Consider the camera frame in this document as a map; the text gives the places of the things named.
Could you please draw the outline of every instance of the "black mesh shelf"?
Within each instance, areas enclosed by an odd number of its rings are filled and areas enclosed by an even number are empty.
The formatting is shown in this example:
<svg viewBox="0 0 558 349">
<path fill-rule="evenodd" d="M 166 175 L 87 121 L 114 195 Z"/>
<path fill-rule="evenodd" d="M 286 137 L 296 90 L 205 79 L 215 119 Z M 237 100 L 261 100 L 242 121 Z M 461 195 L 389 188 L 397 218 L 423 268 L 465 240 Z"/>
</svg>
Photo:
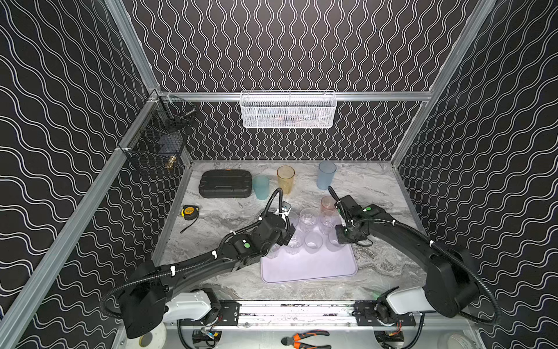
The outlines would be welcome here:
<svg viewBox="0 0 558 349">
<path fill-rule="evenodd" d="M 134 169 L 145 175 L 180 175 L 184 168 L 180 154 L 184 148 L 184 127 L 196 109 L 183 114 L 169 113 L 156 106 L 136 134 L 131 149 L 123 149 Z"/>
</svg>

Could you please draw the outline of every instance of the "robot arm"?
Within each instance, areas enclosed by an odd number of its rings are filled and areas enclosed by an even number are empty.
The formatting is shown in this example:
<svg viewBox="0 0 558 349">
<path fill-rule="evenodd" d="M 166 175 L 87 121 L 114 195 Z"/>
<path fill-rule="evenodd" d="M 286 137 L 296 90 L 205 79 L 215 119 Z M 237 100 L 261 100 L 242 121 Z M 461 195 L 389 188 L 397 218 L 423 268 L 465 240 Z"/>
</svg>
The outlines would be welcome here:
<svg viewBox="0 0 558 349">
<path fill-rule="evenodd" d="M 393 323 L 397 315 L 415 311 L 436 311 L 446 317 L 458 314 L 475 322 L 496 324 L 501 309 L 488 287 L 474 272 L 476 266 L 465 248 L 446 248 L 430 240 L 418 230 L 398 222 L 381 207 L 359 206 L 350 196 L 341 199 L 333 188 L 343 224 L 336 226 L 339 243 L 358 243 L 368 236 L 378 237 L 403 252 L 427 274 L 424 287 L 392 289 L 378 298 L 376 317 Z M 494 305 L 494 318 L 479 319 L 462 312 L 483 291 Z"/>
<path fill-rule="evenodd" d="M 259 262 L 274 244 L 286 245 L 295 229 L 288 223 L 291 206 L 282 202 L 281 208 L 280 215 L 264 212 L 256 223 L 226 235 L 213 251 L 159 267 L 152 261 L 141 264 L 130 277 L 132 281 L 114 288 L 101 299 L 102 312 L 122 318 L 128 338 L 149 332 L 168 311 L 166 303 L 178 294 L 192 291 L 201 281 L 213 276 Z M 106 306 L 112 295 L 118 299 L 120 313 Z"/>
</svg>

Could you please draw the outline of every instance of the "pliers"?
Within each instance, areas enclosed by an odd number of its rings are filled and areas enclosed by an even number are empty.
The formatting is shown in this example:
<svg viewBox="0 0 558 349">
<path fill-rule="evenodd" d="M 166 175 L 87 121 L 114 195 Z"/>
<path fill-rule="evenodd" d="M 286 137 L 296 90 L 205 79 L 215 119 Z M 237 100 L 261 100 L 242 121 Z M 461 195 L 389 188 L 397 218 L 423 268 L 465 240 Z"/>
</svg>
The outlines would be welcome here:
<svg viewBox="0 0 558 349">
<path fill-rule="evenodd" d="M 292 345 L 295 349 L 331 349 L 331 345 L 313 346 L 306 343 L 301 343 L 299 340 L 312 336 L 329 336 L 328 331 L 323 331 L 322 329 L 315 329 L 313 331 L 308 331 L 304 333 L 297 333 L 292 337 L 284 337 L 281 340 L 283 345 Z"/>
</svg>

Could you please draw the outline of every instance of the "toolbox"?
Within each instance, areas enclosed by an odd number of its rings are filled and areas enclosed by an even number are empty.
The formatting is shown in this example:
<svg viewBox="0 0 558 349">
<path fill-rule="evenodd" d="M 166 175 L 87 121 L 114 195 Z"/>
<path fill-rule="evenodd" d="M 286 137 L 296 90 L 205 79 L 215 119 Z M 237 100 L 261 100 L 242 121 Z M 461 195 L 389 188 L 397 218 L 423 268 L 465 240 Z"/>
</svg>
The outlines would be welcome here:
<svg viewBox="0 0 558 349">
<path fill-rule="evenodd" d="M 239 169 L 206 171 L 199 190 L 202 197 L 209 199 L 247 198 L 252 194 L 252 174 Z"/>
</svg>

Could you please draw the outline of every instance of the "wavy line pattern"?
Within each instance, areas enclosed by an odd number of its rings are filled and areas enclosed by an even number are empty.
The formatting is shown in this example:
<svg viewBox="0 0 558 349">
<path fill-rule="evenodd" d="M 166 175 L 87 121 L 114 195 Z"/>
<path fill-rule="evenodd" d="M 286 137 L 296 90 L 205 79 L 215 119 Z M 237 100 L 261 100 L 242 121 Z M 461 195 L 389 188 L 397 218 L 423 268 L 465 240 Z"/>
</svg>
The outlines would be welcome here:
<svg viewBox="0 0 558 349">
<path fill-rule="evenodd" d="M 151 258 L 180 178 L 122 168 L 17 348 L 111 347 L 119 322 L 99 299 Z"/>
<path fill-rule="evenodd" d="M 425 91 L 476 0 L 124 4 L 166 91 Z"/>
<path fill-rule="evenodd" d="M 490 349 L 558 347 L 557 21 L 556 2 L 498 1 L 400 167 L 427 231 L 495 291 Z"/>
<path fill-rule="evenodd" d="M 171 97 L 172 112 L 185 103 Z M 197 160 L 390 160 L 420 102 L 338 103 L 333 127 L 244 128 L 238 103 L 203 102 L 186 147 Z"/>
<path fill-rule="evenodd" d="M 0 0 L 0 319 L 147 99 L 101 0 Z"/>
</svg>

